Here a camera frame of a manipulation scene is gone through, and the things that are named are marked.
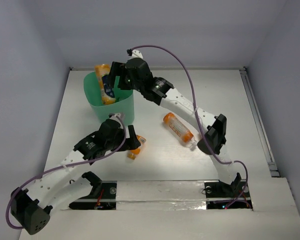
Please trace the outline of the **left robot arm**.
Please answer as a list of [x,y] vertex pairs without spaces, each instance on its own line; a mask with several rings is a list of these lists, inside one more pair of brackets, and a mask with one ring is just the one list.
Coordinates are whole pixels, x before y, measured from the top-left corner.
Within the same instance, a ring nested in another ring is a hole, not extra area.
[[118,114],[109,116],[99,127],[81,139],[57,167],[28,180],[11,193],[8,210],[29,235],[40,232],[51,216],[75,200],[94,198],[103,181],[92,165],[113,153],[140,147],[134,126],[124,126]]

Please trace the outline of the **orange label clear bottle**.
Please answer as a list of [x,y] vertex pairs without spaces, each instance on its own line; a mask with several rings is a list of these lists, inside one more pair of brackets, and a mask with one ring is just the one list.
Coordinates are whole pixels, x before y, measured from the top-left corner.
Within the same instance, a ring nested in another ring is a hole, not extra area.
[[163,122],[185,143],[192,151],[197,146],[193,133],[172,113],[169,112],[163,118]]

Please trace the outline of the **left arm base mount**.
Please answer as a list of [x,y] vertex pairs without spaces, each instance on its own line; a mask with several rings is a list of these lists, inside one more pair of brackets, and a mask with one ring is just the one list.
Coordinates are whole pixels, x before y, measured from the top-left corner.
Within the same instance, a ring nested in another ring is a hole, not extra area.
[[99,192],[92,191],[69,204],[71,210],[116,210],[117,182],[105,181]]

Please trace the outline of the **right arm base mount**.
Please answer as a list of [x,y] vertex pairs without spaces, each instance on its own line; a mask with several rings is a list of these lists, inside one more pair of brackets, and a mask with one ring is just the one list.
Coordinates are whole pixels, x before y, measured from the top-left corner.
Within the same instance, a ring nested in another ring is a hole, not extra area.
[[252,200],[248,185],[241,181],[238,188],[232,191],[226,184],[220,181],[208,181],[204,183],[201,193],[206,197],[208,210],[226,209],[252,209]]

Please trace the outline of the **blue label orange bottle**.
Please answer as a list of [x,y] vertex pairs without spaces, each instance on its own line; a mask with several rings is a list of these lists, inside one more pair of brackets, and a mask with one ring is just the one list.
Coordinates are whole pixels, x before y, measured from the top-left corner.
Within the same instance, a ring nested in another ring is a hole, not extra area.
[[116,102],[114,90],[110,85],[110,81],[108,80],[110,70],[111,68],[108,64],[94,66],[95,75],[100,88],[101,102],[104,105],[111,105]]

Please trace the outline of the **small orange bottle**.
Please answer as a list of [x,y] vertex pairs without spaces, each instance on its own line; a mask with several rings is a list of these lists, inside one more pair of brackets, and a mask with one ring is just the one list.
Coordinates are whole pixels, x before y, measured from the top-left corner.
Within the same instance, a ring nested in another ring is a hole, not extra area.
[[131,160],[135,160],[136,157],[140,154],[141,150],[143,149],[146,139],[143,136],[137,135],[137,139],[140,142],[140,146],[136,149],[130,150],[127,154],[127,157]]

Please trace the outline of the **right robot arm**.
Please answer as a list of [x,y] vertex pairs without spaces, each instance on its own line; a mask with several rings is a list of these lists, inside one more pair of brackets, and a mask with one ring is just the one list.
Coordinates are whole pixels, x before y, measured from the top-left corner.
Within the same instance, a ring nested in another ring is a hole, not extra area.
[[121,90],[138,91],[146,100],[177,114],[200,132],[202,138],[197,147],[213,162],[219,178],[217,190],[227,198],[238,194],[242,178],[226,151],[227,118],[223,114],[216,116],[194,105],[171,82],[154,76],[140,57],[126,63],[112,62],[108,79]]

